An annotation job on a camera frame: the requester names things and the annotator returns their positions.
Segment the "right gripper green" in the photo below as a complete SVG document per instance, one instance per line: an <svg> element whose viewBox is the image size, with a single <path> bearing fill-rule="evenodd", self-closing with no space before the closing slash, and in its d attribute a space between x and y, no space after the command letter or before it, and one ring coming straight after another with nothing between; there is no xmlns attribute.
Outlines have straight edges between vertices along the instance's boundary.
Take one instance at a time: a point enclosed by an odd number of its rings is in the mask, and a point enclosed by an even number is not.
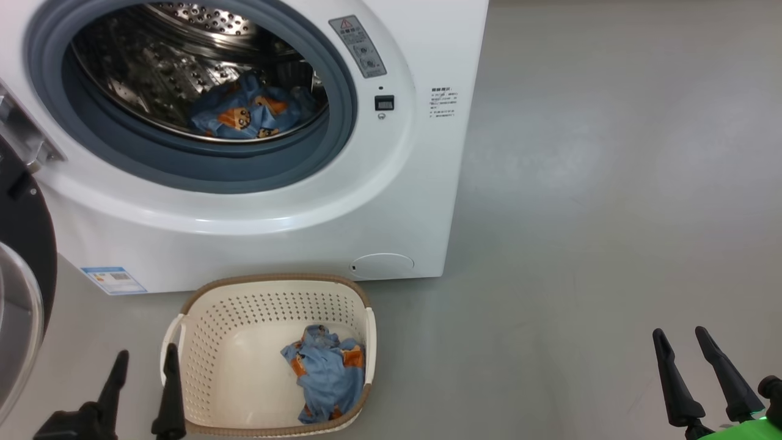
<svg viewBox="0 0 782 440"><path fill-rule="evenodd" d="M687 428L685 439L781 439L780 428L768 417L754 420L755 414L765 410L764 404L709 331L704 326L698 326L695 334L704 358L720 383L726 401L726 415L730 421L740 424L721 431L712 431L700 424L706 412L692 397L682 379L667 335L657 328L652 333L652 339L668 423L676 428Z"/></svg>

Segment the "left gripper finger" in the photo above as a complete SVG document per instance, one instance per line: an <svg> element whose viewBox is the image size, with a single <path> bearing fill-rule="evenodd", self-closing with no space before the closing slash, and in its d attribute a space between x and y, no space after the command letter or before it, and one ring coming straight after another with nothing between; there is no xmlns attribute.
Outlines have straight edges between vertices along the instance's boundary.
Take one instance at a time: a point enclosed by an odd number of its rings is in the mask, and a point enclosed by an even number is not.
<svg viewBox="0 0 782 440"><path fill-rule="evenodd" d="M158 417L153 421L156 439L182 439L186 435L178 346L168 343L164 351L164 390Z"/></svg>
<svg viewBox="0 0 782 440"><path fill-rule="evenodd" d="M115 357L112 370L110 370L96 403L100 409L100 422L115 422L117 420L119 398L121 390L125 387L129 359L130 354L126 349L120 351Z"/></svg>

